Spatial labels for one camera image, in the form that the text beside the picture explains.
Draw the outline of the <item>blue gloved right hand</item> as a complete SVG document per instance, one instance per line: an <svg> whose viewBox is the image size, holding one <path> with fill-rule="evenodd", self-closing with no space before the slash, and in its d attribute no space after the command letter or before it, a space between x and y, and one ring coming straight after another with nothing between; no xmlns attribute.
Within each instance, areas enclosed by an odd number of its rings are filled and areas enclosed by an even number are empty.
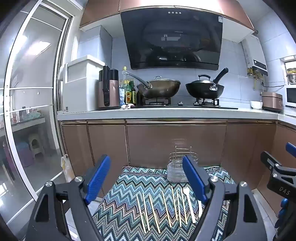
<svg viewBox="0 0 296 241"><path fill-rule="evenodd" d="M278 235L283 231L284 227L285 227L285 217L287 214L287 210L288 210L288 205L289 205L289 200L284 198L281 203L281 210L278 213L278 220L276 221L274 228L277 230L276 234L273 237L273 240L277 240Z"/></svg>

